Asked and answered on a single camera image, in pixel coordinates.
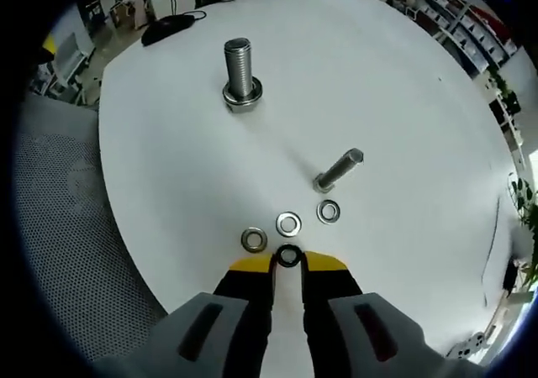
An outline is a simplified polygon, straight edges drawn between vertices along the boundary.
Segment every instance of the gray mesh fabric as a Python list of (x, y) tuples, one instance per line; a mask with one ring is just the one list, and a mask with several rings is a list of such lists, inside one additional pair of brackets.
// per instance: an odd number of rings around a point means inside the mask
[(38, 287), (90, 360), (143, 344), (166, 312), (113, 220), (100, 168), (98, 114), (28, 96), (14, 157), (15, 206)]

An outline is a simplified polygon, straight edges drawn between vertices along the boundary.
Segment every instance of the bolt head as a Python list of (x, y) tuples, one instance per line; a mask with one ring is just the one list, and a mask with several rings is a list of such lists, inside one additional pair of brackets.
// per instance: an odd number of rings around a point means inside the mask
[(333, 187), (335, 187), (334, 184), (327, 186), (325, 189), (319, 185), (319, 178), (323, 176), (323, 174), (319, 174), (314, 178), (314, 190), (319, 193), (329, 193)]
[(252, 92), (247, 97), (234, 97), (229, 90), (227, 82), (222, 90), (222, 95), (232, 113), (247, 113), (252, 112), (263, 94), (261, 82), (255, 77), (252, 77)]

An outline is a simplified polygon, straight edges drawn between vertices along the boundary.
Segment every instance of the bolt thread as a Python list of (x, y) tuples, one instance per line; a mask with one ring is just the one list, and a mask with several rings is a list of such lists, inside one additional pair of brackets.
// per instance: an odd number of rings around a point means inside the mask
[(235, 97), (247, 97), (252, 92), (251, 42), (236, 38), (224, 44), (229, 91)]
[(318, 179), (319, 187), (327, 189), (347, 172), (351, 171), (355, 165), (362, 162), (363, 153), (359, 149), (351, 149), (342, 155), (336, 163), (329, 168)]

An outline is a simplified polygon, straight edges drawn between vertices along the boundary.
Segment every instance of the metal washer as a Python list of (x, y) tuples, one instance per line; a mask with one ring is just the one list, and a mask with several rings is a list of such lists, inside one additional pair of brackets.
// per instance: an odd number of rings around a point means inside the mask
[[(332, 216), (331, 218), (327, 218), (323, 214), (324, 209), (326, 209), (327, 207), (330, 207), (335, 211), (335, 215)], [(316, 209), (316, 213), (318, 215), (318, 220), (322, 222), (323, 224), (334, 224), (340, 218), (340, 206), (338, 206), (338, 203), (333, 200), (329, 200), (329, 199), (323, 200), (318, 205), (318, 208)]]
[[(293, 258), (293, 260), (287, 261), (282, 257), (282, 254), (287, 251), (293, 252), (295, 254), (295, 257)], [(277, 249), (277, 252), (275, 253), (275, 257), (277, 258), (277, 262), (280, 266), (294, 267), (303, 259), (303, 251), (297, 245), (284, 244), (280, 248)]]
[[(252, 234), (255, 234), (260, 237), (259, 245), (252, 246), (249, 244), (249, 237)], [(249, 227), (241, 234), (241, 245), (243, 246), (243, 248), (245, 248), (247, 252), (251, 252), (252, 254), (262, 252), (267, 247), (267, 234), (263, 229)]]
[[(295, 227), (291, 231), (286, 231), (282, 227), (282, 223), (287, 218), (291, 218), (295, 222)], [(301, 218), (295, 213), (292, 212), (284, 212), (280, 213), (277, 217), (277, 231), (282, 237), (286, 238), (292, 238), (295, 235), (299, 234), (299, 231), (303, 227), (303, 223), (301, 222)]]

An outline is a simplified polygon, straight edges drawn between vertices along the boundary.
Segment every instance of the white round table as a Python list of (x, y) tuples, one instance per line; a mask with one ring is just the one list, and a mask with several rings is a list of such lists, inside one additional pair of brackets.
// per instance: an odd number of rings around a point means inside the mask
[[(243, 230), (258, 227), (267, 250), (291, 242), (344, 261), (364, 292), (412, 317), (438, 351), (484, 330), (509, 256), (514, 167), (463, 69), (376, 0), (237, 0), (204, 10), (190, 29), (130, 46), (103, 78), (108, 195), (162, 306), (172, 312), (212, 292), (249, 256)], [(224, 42), (236, 37), (251, 41), (264, 88), (256, 110), (241, 115), (221, 93)], [(364, 163), (316, 193), (314, 177), (352, 147)], [(316, 218), (326, 197), (341, 207), (333, 225)], [(275, 230), (284, 211), (303, 220), (296, 238)], [(312, 375), (302, 327), (299, 268), (280, 268), (263, 376)]]

